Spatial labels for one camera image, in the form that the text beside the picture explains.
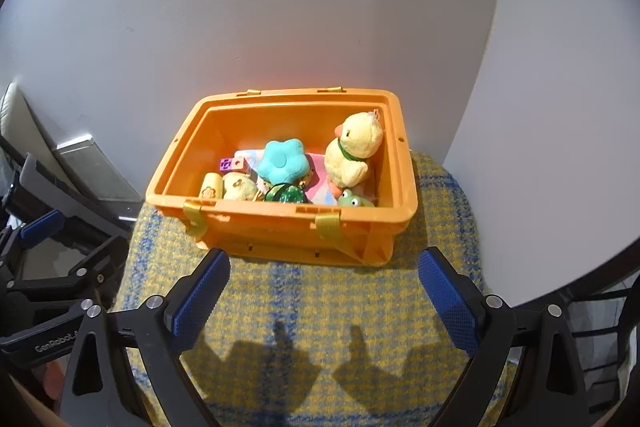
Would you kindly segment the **person's left hand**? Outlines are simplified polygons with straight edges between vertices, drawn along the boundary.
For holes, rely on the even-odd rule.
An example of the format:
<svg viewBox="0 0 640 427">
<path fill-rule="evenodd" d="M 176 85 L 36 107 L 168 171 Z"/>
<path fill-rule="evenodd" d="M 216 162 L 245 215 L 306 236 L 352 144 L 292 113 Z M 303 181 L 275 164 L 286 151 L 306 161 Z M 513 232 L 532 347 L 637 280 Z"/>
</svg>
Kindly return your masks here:
<svg viewBox="0 0 640 427">
<path fill-rule="evenodd" d="M 65 379 L 65 369 L 58 361 L 48 362 L 42 377 L 43 389 L 52 400 L 61 398 Z"/>
</svg>

